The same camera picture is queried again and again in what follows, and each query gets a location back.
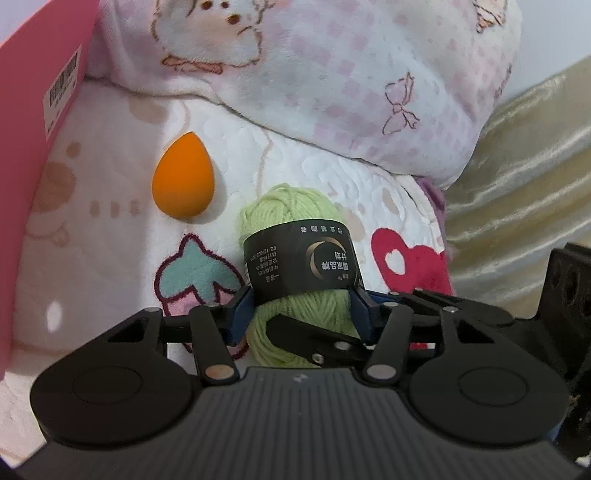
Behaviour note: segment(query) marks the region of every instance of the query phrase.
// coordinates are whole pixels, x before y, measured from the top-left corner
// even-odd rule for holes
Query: ribbed black plate
[[[556,480],[580,469],[549,443],[472,449],[427,430],[398,394],[346,369],[252,368],[206,389],[181,423],[110,452],[50,443],[25,480]]]

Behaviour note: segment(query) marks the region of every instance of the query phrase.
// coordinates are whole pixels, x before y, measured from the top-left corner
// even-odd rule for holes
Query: pink box
[[[84,77],[98,2],[49,0],[0,44],[0,379],[10,357],[25,224],[53,140]]]

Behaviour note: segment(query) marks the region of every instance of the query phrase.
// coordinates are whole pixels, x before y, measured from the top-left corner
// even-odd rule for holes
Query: round black disc
[[[78,351],[43,372],[31,389],[33,413],[49,438],[99,449],[164,430],[192,398],[182,367],[124,343]]]
[[[544,438],[568,405],[564,381],[549,367],[511,350],[464,349],[424,364],[410,399],[433,426],[481,445],[520,445]]]

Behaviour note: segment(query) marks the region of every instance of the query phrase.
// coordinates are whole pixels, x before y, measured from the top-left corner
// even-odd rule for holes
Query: black paper band
[[[297,220],[261,230],[244,242],[255,305],[289,295],[363,286],[347,227]]]

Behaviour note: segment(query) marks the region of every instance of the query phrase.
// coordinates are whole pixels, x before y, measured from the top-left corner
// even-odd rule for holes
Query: green yarn
[[[305,219],[327,219],[343,222],[343,217],[330,200],[314,189],[294,188],[288,184],[273,187],[266,195],[247,207],[238,217],[240,243],[259,230],[279,223]],[[280,313],[338,333],[357,336],[349,312],[349,293],[326,290],[273,300],[255,309],[246,340],[256,360],[266,367],[311,368],[303,358],[275,347],[267,338],[266,325]]]

